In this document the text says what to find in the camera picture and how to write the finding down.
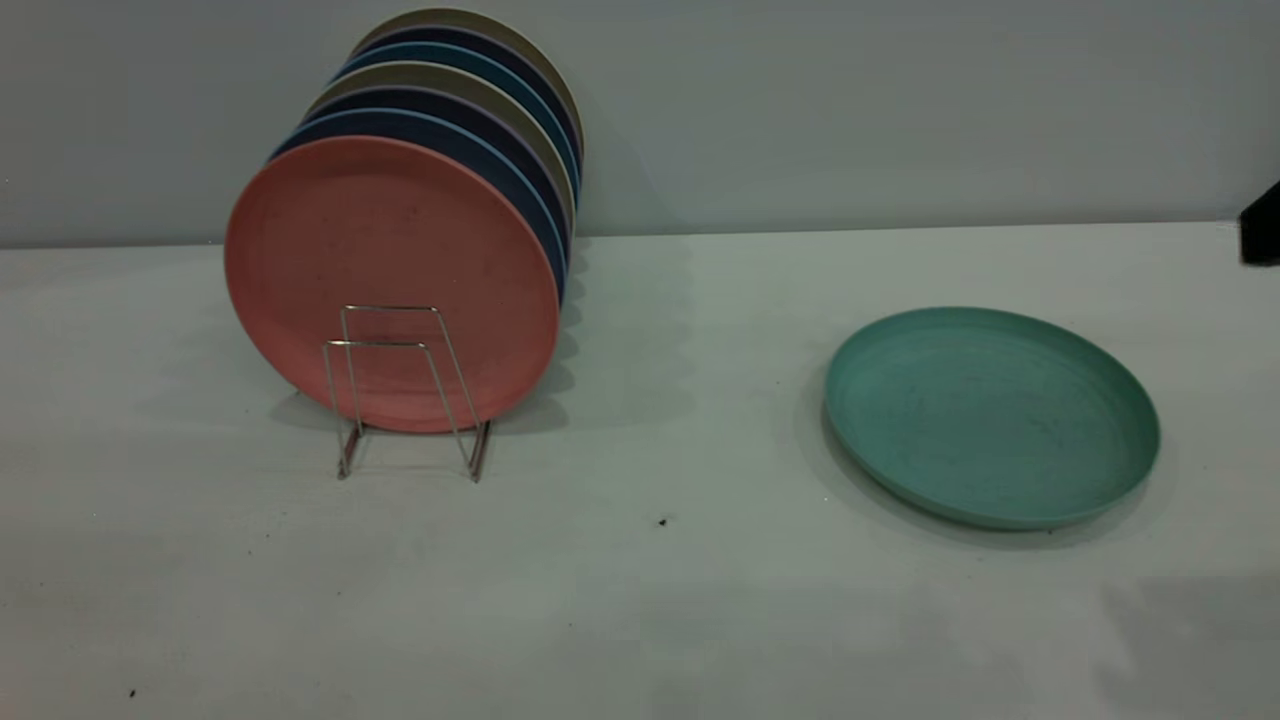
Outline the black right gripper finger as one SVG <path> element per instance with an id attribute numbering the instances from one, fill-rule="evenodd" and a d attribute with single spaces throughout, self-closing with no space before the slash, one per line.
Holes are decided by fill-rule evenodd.
<path id="1" fill-rule="evenodd" d="M 1280 183 L 1276 182 L 1240 213 L 1240 263 L 1277 266 L 1280 259 Z"/>

